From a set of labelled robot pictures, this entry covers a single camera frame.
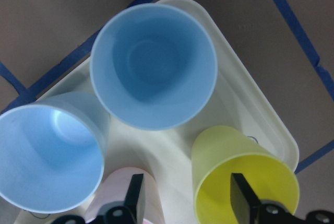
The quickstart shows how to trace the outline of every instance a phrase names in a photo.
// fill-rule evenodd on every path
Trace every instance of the blue cup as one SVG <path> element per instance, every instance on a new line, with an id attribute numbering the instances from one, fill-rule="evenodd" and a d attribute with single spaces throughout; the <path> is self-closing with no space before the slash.
<path id="1" fill-rule="evenodd" d="M 97 36 L 90 62 L 104 107 L 128 125 L 179 126 L 209 100 L 217 57 L 202 25 L 184 11 L 142 4 L 112 18 Z"/>
<path id="2" fill-rule="evenodd" d="M 110 116 L 88 93 L 69 92 L 0 116 L 0 196 L 36 213 L 79 206 L 99 186 Z"/>

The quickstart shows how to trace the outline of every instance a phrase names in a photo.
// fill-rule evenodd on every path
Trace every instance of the cup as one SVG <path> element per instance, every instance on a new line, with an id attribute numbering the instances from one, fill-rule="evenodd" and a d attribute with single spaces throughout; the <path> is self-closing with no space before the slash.
<path id="1" fill-rule="evenodd" d="M 104 169 L 110 116 L 88 93 L 69 92 L 0 116 L 0 196 L 35 213 L 88 199 Z"/>
<path id="2" fill-rule="evenodd" d="M 159 192 L 154 178 L 148 172 L 132 167 L 118 169 L 105 179 L 84 215 L 86 223 L 95 219 L 103 205 L 124 201 L 132 175 L 134 174 L 144 174 L 145 210 L 143 224 L 165 223 Z"/>
<path id="3" fill-rule="evenodd" d="M 128 125 L 179 126 L 209 100 L 216 52 L 203 26 L 186 12 L 141 4 L 112 18 L 97 36 L 91 81 L 104 107 Z"/>
<path id="4" fill-rule="evenodd" d="M 230 201 L 231 173 L 242 173 L 259 199 L 294 213 L 299 185 L 281 160 L 234 128 L 204 130 L 192 148 L 194 209 L 199 223 L 237 224 Z"/>

